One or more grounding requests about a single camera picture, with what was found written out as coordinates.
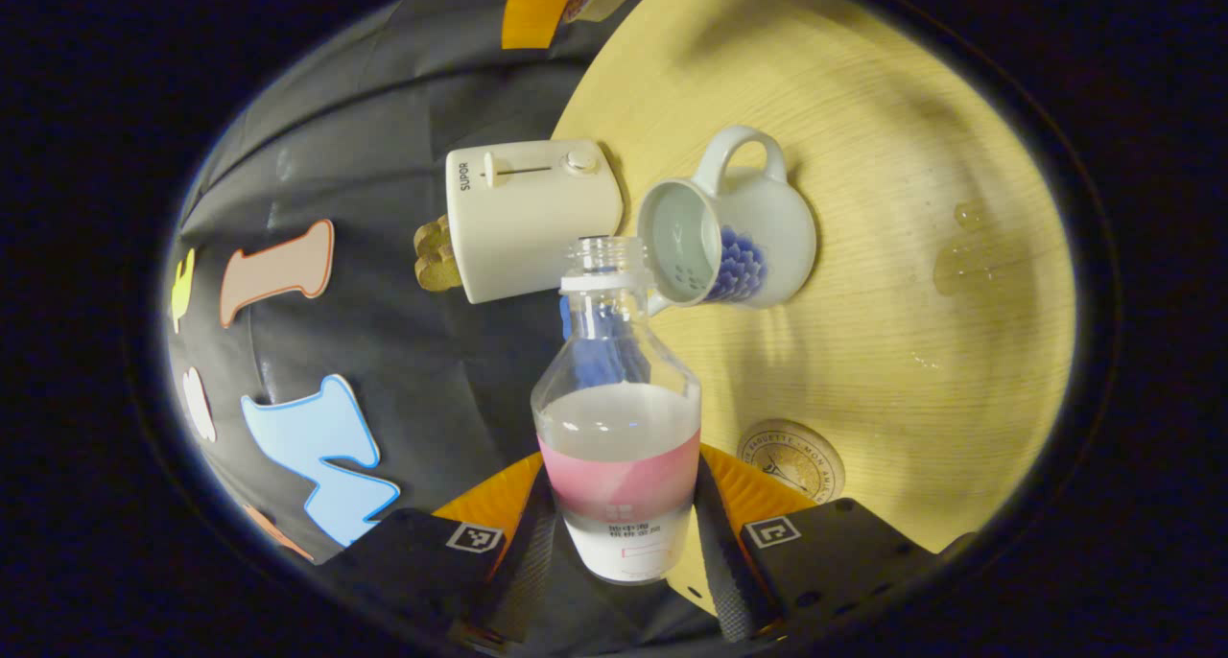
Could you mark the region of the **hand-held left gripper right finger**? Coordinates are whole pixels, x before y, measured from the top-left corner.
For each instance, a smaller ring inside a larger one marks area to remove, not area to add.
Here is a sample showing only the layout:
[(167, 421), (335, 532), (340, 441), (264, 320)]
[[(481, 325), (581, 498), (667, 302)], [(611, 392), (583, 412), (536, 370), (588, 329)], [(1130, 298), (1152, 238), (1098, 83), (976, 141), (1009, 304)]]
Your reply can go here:
[(712, 444), (700, 448), (695, 514), (732, 644), (837, 640), (907, 598), (939, 563), (865, 505), (815, 505)]

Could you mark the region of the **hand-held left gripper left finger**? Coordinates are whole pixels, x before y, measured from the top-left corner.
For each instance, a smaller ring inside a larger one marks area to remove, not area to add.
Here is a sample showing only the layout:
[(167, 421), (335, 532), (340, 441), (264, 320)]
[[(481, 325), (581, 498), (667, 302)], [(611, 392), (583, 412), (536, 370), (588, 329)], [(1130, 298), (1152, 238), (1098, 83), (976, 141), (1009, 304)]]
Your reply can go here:
[(435, 512), (395, 509), (321, 565), (321, 582), (395, 632), (517, 646), (540, 606), (554, 532), (535, 453)]

